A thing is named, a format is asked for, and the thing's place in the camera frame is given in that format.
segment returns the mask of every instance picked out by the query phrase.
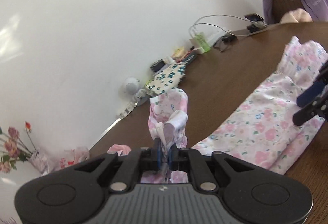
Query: silver screw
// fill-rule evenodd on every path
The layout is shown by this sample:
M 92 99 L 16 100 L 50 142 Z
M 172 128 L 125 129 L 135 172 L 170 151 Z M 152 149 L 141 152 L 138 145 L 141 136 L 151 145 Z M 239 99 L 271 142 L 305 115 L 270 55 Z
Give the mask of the silver screw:
M 213 191 L 216 188 L 216 184 L 214 184 L 212 182 L 203 182 L 200 185 L 200 188 L 204 191 Z
M 110 185 L 110 188 L 114 191 L 124 191 L 127 185 L 124 182 L 114 182 Z

